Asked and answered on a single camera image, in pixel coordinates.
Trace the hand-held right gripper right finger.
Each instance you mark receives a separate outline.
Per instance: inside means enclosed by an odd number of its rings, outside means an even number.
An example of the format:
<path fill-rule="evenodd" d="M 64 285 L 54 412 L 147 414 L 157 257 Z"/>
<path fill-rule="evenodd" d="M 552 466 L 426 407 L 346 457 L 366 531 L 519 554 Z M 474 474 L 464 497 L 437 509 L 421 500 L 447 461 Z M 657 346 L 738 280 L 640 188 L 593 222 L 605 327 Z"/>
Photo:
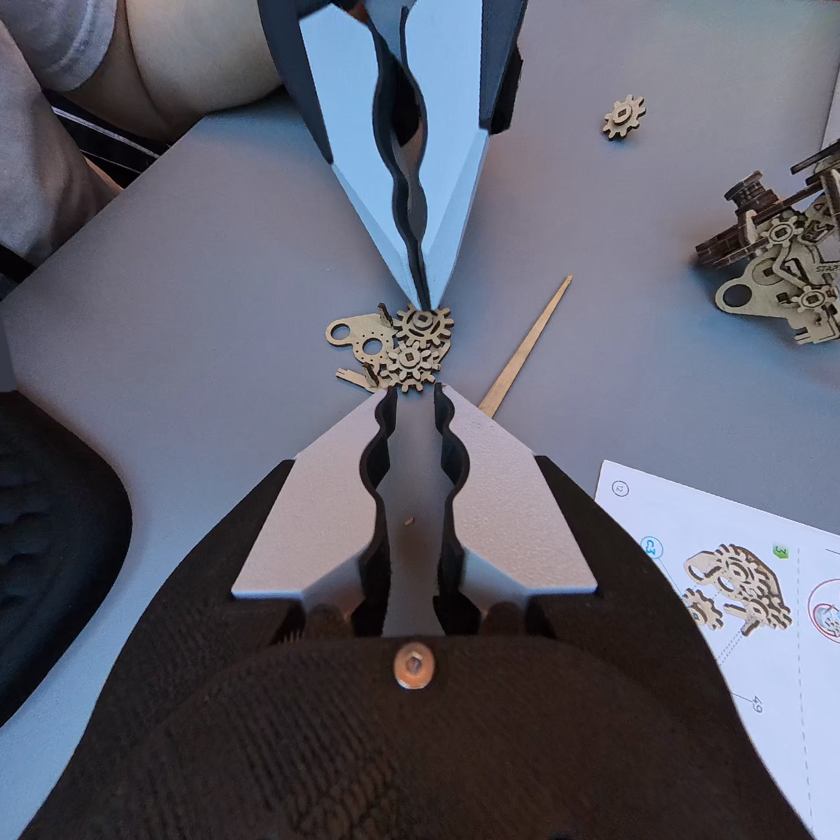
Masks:
<path fill-rule="evenodd" d="M 451 386 L 436 384 L 444 511 L 434 609 L 441 623 L 479 623 L 495 604 L 589 594 L 596 581 L 533 452 Z"/>

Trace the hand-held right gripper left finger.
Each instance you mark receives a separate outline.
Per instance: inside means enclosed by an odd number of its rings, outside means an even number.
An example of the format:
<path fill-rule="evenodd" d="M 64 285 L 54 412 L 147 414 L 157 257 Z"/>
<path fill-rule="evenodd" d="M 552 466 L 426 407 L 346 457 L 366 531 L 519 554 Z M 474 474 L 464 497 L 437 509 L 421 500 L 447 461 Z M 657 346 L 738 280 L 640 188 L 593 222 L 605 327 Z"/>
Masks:
<path fill-rule="evenodd" d="M 370 396 L 303 449 L 234 582 L 238 599 L 337 607 L 354 627 L 382 627 L 391 586 L 385 510 L 396 388 Z"/>

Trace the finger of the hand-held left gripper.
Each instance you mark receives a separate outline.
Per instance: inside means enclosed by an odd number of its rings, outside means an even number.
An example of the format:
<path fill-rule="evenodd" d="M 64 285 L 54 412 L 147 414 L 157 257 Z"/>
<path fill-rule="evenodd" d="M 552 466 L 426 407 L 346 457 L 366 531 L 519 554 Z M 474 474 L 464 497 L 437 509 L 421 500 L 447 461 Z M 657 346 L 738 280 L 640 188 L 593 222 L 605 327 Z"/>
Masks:
<path fill-rule="evenodd" d="M 402 58 L 423 99 L 425 143 L 403 149 L 432 308 L 452 277 L 487 154 L 479 126 L 481 1 L 406 2 Z"/>
<path fill-rule="evenodd" d="M 372 24 L 328 3 L 300 23 L 332 153 L 332 170 L 388 269 L 409 300 L 430 308 L 421 240 L 427 201 L 419 183 L 425 130 L 403 150 L 393 127 L 399 82 L 408 104 L 419 93 Z"/>

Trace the wooden gear plate assembly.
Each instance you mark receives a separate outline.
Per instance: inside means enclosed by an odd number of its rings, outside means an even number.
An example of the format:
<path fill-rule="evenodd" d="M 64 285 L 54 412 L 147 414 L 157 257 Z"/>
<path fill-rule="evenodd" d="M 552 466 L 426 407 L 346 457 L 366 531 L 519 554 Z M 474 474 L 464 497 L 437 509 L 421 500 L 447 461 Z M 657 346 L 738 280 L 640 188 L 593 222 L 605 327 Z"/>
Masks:
<path fill-rule="evenodd" d="M 373 313 L 332 322 L 325 335 L 334 347 L 350 347 L 361 365 L 338 370 L 341 380 L 371 393 L 391 386 L 421 392 L 435 383 L 454 325 L 448 308 L 419 311 L 409 303 L 392 316 L 381 303 Z"/>

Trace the person's left forearm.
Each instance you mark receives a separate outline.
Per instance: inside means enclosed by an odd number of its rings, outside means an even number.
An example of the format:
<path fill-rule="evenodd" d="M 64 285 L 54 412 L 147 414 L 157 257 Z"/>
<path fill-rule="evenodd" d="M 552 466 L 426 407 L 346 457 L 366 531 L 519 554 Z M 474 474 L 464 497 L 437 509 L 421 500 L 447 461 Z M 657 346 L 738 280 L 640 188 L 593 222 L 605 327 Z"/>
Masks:
<path fill-rule="evenodd" d="M 115 18 L 99 68 L 66 97 L 121 130 L 173 142 L 280 85 L 257 1 L 118 1 Z"/>

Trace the grey desk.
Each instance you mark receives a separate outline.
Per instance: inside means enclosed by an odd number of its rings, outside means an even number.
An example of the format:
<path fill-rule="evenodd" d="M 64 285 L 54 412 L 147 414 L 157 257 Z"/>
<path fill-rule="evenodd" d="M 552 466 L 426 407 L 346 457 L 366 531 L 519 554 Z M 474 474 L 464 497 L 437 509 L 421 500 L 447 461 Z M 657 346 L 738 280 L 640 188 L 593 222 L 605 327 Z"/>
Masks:
<path fill-rule="evenodd" d="M 737 318 L 696 271 L 761 170 L 817 151 L 835 2 L 531 2 L 445 305 L 442 379 L 478 403 L 561 281 L 497 419 L 588 492 L 604 459 L 838 533 L 838 342 Z M 624 140 L 605 115 L 646 113 Z M 3 302 L 17 385 L 131 498 L 98 613 L 2 727 L 2 838 L 65 769 L 174 567 L 364 399 L 328 323 L 404 297 L 287 100 L 206 118 Z"/>

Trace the white instruction booklet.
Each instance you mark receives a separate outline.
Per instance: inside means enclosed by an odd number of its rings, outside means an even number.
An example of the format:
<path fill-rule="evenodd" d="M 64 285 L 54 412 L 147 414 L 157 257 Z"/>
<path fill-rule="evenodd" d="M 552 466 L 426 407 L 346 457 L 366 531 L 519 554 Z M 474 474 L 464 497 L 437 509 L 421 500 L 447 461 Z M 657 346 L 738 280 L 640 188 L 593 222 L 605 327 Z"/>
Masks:
<path fill-rule="evenodd" d="M 838 838 L 838 536 L 607 460 L 595 501 L 680 595 L 804 824 Z"/>

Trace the small wooden gear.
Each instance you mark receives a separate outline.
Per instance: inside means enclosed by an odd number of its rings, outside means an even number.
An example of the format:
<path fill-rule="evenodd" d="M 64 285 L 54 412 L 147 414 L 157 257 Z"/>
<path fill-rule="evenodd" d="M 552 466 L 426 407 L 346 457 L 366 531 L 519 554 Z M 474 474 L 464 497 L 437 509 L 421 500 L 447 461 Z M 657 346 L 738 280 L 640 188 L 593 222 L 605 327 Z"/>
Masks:
<path fill-rule="evenodd" d="M 624 100 L 614 102 L 612 110 L 605 115 L 602 131 L 610 141 L 624 140 L 632 130 L 639 128 L 645 113 L 644 97 L 629 94 Z"/>

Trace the pointed wooden stick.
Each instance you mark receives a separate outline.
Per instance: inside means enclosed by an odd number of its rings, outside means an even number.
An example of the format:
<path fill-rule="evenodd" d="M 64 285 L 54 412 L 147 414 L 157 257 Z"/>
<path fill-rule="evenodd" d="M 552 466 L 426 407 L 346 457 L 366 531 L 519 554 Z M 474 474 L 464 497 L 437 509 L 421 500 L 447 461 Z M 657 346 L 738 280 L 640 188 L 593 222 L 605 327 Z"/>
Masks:
<path fill-rule="evenodd" d="M 528 359 L 536 342 L 539 340 L 543 330 L 548 325 L 555 309 L 560 304 L 564 293 L 567 291 L 573 279 L 572 275 L 568 275 L 561 284 L 560 288 L 554 293 L 545 309 L 542 310 L 535 323 L 528 331 L 526 337 L 518 346 L 515 353 L 507 362 L 498 378 L 494 381 L 489 391 L 479 404 L 479 410 L 486 414 L 489 418 L 493 418 L 500 407 L 502 401 L 508 394 L 512 384 L 518 377 L 524 363 Z"/>

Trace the black mesh cushion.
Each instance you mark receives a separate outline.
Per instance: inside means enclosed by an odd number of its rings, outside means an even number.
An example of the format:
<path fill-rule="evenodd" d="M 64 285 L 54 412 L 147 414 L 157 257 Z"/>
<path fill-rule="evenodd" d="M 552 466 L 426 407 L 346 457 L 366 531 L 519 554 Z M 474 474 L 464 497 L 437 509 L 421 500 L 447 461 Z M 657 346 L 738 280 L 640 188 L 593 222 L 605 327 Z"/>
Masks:
<path fill-rule="evenodd" d="M 111 466 L 17 391 L 1 394 L 1 722 L 110 591 L 130 546 Z"/>

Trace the person's grey shirt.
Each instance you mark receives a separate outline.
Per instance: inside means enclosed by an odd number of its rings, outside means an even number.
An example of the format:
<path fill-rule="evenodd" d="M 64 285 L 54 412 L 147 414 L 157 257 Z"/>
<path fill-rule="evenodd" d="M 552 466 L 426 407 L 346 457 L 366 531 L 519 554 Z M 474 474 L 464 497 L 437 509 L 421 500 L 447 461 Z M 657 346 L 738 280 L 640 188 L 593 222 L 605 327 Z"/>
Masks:
<path fill-rule="evenodd" d="M 1 2 L 1 239 L 37 266 L 118 193 L 43 89 L 78 88 L 110 45 L 114 1 Z"/>

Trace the wooden mechanical model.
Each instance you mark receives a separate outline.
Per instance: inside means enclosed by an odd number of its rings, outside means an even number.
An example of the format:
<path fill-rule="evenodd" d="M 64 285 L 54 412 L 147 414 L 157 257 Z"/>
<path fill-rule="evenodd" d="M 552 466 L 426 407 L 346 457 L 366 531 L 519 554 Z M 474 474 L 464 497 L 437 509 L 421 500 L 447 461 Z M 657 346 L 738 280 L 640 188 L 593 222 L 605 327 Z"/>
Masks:
<path fill-rule="evenodd" d="M 701 268 L 746 263 L 717 290 L 720 310 L 785 319 L 798 344 L 839 337 L 839 261 L 826 257 L 827 242 L 839 237 L 839 142 L 791 173 L 809 168 L 804 187 L 787 198 L 766 188 L 760 171 L 735 184 L 725 199 L 737 222 L 696 247 Z"/>

